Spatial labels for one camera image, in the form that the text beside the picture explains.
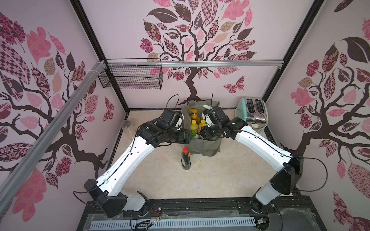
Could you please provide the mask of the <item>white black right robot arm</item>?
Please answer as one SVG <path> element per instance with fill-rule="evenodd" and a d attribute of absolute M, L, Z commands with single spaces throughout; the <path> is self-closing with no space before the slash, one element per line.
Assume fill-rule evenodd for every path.
<path fill-rule="evenodd" d="M 229 119 L 222 108 L 205 106 L 202 118 L 206 126 L 200 135 L 210 138 L 231 138 L 247 146 L 265 160 L 276 174 L 251 198 L 249 204 L 256 214 L 280 195 L 289 195 L 303 175 L 305 157 L 285 151 L 257 133 L 246 121 L 239 117 Z"/>

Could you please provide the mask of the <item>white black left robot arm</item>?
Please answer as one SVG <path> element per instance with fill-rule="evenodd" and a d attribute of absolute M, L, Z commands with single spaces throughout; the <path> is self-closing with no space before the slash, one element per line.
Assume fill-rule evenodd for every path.
<path fill-rule="evenodd" d="M 139 164 L 157 147 L 167 144 L 188 144 L 191 131 L 184 129 L 182 113 L 165 108 L 163 113 L 140 125 L 135 136 L 121 157 L 96 180 L 89 179 L 84 184 L 95 207 L 101 209 L 109 218 L 123 211 L 146 214 L 149 200 L 141 192 L 121 192 L 124 184 Z"/>

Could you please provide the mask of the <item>white bottle green cap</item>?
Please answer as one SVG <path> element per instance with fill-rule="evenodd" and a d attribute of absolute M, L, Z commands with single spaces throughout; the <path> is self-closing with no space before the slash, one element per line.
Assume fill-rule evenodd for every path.
<path fill-rule="evenodd" d="M 194 138 L 199 138 L 199 135 L 197 134 L 196 131 L 191 131 L 191 135 L 194 137 Z"/>

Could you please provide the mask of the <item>orange bottle yellow cap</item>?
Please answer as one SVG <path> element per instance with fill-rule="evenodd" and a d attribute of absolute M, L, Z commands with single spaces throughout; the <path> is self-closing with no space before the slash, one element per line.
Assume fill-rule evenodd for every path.
<path fill-rule="evenodd" d="M 205 127 L 205 126 L 207 126 L 206 120 L 205 120 L 205 119 L 202 119 L 202 120 L 200 121 L 200 123 L 198 124 L 198 133 L 200 133 L 201 128 L 203 128 L 203 127 Z"/>
<path fill-rule="evenodd" d="M 191 120 L 190 129 L 198 133 L 198 123 L 196 120 Z"/>

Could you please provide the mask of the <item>green fabric shopping bag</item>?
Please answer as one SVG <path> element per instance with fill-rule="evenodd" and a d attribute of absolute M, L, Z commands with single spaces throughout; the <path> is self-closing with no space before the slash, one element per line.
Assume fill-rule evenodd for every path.
<path fill-rule="evenodd" d="M 182 127 L 184 129 L 191 129 L 191 112 L 190 109 L 196 109 L 197 115 L 202 118 L 202 113 L 204 110 L 209 109 L 211 106 L 215 110 L 219 106 L 219 101 L 211 102 L 211 100 L 206 101 L 199 101 L 196 102 L 191 100 L 185 103 L 182 108 L 181 112 L 184 116 L 184 122 Z M 221 139 L 218 137 L 210 138 L 209 140 L 205 140 L 204 136 L 199 135 L 192 136 L 189 144 L 185 144 L 184 147 L 188 148 L 192 155 L 194 154 L 202 154 L 205 157 L 212 157 L 220 152 L 221 146 Z"/>

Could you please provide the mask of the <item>large orange pump soap bottle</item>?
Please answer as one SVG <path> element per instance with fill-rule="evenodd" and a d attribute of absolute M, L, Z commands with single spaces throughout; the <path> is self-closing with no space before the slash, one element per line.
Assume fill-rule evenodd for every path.
<path fill-rule="evenodd" d="M 201 118 L 198 116 L 197 109 L 191 108 L 189 111 L 191 112 L 191 120 L 195 120 L 196 123 L 199 124 L 201 122 Z"/>

